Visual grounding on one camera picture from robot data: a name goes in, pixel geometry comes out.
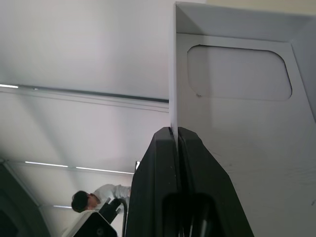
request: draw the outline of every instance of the ceiling light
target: ceiling light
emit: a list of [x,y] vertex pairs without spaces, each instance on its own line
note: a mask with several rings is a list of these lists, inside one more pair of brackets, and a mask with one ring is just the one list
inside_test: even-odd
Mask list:
[[42,164],[42,165],[50,165],[50,166],[58,166],[58,167],[68,167],[67,165],[60,165],[60,164],[46,164],[46,163],[38,163],[38,162],[30,162],[26,161],[27,164]]
[[87,170],[95,170],[95,171],[104,171],[104,172],[111,172],[111,173],[119,173],[119,174],[134,174],[128,172],[121,172],[121,171],[113,171],[113,170],[105,170],[105,169],[92,169],[92,168],[84,168],[84,167],[76,167],[77,169],[87,169]]
[[19,88],[16,85],[3,85],[3,84],[0,84],[0,87]]
[[68,209],[72,209],[71,206],[59,206],[59,205],[53,205],[53,207],[59,207],[59,208],[68,208]]

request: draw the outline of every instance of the rounded rectangular cutout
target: rounded rectangular cutout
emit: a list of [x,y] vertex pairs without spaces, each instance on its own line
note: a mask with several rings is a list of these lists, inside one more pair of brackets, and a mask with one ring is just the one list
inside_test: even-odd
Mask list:
[[199,96],[284,101],[292,88],[283,59],[271,51],[196,45],[188,80]]

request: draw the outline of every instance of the white ceiling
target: white ceiling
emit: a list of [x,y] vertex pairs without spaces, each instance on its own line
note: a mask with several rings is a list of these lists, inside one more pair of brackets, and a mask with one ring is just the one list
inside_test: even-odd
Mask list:
[[[0,0],[0,82],[167,99],[174,2]],[[0,156],[44,205],[53,236],[77,214],[46,205],[69,206],[77,190],[132,176],[21,162],[133,172],[164,126],[167,104],[0,89]]]

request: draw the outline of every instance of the white panel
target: white panel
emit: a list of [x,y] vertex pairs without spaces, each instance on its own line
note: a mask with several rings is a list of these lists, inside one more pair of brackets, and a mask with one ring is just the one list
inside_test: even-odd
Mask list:
[[[197,96],[189,85],[187,52],[198,44],[276,52],[285,61],[292,96]],[[227,171],[254,235],[313,236],[316,127],[291,45],[177,34],[177,80],[179,126],[196,132]]]
[[293,51],[316,121],[316,17],[293,39]]
[[132,175],[76,171],[42,165],[11,164],[40,204],[70,206],[79,190],[94,192],[105,184],[131,186]]
[[3,158],[133,172],[169,126],[163,103],[0,90]]
[[169,33],[169,108],[170,127],[176,146],[178,146],[178,118],[177,118],[177,65],[176,65],[176,4],[172,6],[172,18]]
[[308,15],[177,4],[177,32],[183,34],[288,42],[311,19]]
[[284,61],[270,51],[194,46],[188,79],[200,96],[282,101],[292,94]]

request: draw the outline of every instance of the white object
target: white object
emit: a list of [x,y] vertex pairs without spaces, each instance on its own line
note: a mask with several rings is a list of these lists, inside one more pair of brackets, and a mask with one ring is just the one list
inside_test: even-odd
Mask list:
[[175,14],[173,131],[199,135],[256,237],[313,236],[316,17],[194,3]]
[[53,205],[53,207],[58,207],[58,208],[66,208],[66,209],[72,209],[71,206],[60,206],[60,205]]
[[94,170],[94,171],[103,171],[109,173],[119,173],[119,174],[134,174],[129,172],[122,172],[122,171],[114,171],[114,170],[106,170],[106,169],[93,169],[93,168],[85,168],[85,167],[76,167],[77,169],[87,169],[87,170]]
[[4,85],[4,84],[0,84],[0,87],[8,87],[8,88],[19,88],[16,85]]
[[47,164],[47,163],[40,163],[40,162],[31,162],[31,161],[26,161],[26,164],[40,164],[40,165],[49,165],[49,166],[57,166],[57,167],[65,167],[67,168],[67,165],[61,165],[61,164]]

